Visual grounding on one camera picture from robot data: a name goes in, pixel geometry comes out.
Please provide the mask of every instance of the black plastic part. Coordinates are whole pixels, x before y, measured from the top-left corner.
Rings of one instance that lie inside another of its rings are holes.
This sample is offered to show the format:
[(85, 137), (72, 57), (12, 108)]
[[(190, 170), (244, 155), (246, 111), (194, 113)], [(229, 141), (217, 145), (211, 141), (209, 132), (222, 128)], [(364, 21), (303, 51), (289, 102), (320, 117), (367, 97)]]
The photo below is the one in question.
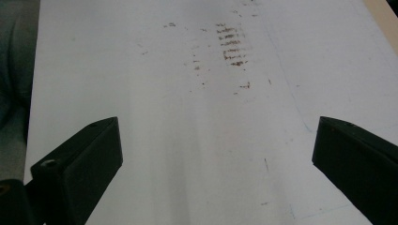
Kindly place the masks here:
[(37, 225), (24, 185), (19, 180), (0, 181), (0, 224)]
[(373, 224), (398, 224), (398, 147), (321, 117), (313, 163)]
[(32, 168), (47, 225), (85, 224), (123, 162), (117, 118), (90, 124)]

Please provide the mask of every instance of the white paper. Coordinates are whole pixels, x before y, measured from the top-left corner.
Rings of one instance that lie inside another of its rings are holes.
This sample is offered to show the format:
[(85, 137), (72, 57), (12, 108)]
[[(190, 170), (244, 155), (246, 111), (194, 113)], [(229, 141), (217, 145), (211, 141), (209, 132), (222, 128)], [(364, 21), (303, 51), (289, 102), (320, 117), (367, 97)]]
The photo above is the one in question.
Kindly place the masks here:
[(118, 116), (124, 164), (87, 224), (370, 224), (313, 166), (317, 123), (397, 144), (397, 85), (360, 0), (42, 0), (25, 181)]

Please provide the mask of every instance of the paper sheet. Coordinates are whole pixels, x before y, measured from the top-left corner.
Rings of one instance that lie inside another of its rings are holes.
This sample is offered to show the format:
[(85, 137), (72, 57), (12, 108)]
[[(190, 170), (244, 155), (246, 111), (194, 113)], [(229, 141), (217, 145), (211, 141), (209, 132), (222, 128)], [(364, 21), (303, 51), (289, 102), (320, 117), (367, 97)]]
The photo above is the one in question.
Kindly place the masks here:
[(87, 224), (370, 224), (313, 166), (316, 128), (398, 143), (397, 85), (361, 0), (42, 0), (25, 181), (118, 116), (124, 164)]

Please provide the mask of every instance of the table surface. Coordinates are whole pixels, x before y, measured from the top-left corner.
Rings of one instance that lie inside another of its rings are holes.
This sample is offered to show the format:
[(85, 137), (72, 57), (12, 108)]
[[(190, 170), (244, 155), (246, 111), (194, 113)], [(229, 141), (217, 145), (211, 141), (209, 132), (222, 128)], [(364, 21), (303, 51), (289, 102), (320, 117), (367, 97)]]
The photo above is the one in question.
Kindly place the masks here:
[(124, 164), (87, 224), (370, 224), (313, 165), (316, 129), (397, 144), (397, 86), (361, 0), (41, 0), (25, 182), (118, 116)]

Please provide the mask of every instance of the white surface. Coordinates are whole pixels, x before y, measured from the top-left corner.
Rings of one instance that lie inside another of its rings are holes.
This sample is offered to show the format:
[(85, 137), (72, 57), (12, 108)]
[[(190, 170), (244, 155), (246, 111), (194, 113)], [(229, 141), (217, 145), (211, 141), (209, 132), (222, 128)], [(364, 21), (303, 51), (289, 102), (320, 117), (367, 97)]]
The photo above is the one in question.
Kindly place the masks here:
[(397, 85), (361, 0), (41, 0), (25, 181), (116, 115), (125, 161), (87, 224), (370, 224), (313, 166), (317, 123), (398, 143)]

